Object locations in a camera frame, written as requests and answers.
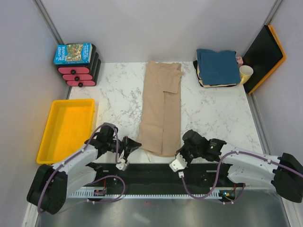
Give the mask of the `beige t-shirt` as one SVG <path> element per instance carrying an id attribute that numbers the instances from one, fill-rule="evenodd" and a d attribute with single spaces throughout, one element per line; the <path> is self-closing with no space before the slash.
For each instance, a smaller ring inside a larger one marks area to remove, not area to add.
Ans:
<path id="1" fill-rule="evenodd" d="M 138 140 L 144 150 L 172 157 L 180 148 L 180 63 L 149 61 L 143 86 L 143 109 Z"/>

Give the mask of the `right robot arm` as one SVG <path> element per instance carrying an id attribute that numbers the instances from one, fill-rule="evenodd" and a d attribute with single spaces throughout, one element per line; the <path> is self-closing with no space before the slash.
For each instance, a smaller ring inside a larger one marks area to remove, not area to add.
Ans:
<path id="1" fill-rule="evenodd" d="M 261 155 L 248 152 L 224 140 L 202 137 L 189 130 L 183 135 L 183 146 L 177 150 L 169 166 L 184 180 L 184 169 L 195 158 L 218 163 L 214 184 L 228 186 L 241 183 L 243 186 L 260 186 L 275 189 L 286 200 L 301 203 L 303 200 L 303 166 L 291 154 L 282 156 Z M 223 164 L 228 170 L 221 171 Z"/>

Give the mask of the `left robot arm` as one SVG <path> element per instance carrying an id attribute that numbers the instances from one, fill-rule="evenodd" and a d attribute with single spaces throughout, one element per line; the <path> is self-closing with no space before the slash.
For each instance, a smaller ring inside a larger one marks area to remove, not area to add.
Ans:
<path id="1" fill-rule="evenodd" d="M 141 143 L 125 136 L 118 138 L 118 128 L 111 123 L 98 126 L 83 146 L 52 165 L 42 164 L 37 169 L 27 194 L 27 202 L 38 212 L 56 214 L 66 198 L 83 186 L 99 186 L 110 178 L 95 160 L 107 152 L 115 154 L 116 168 L 127 169 L 128 156 L 141 147 Z"/>

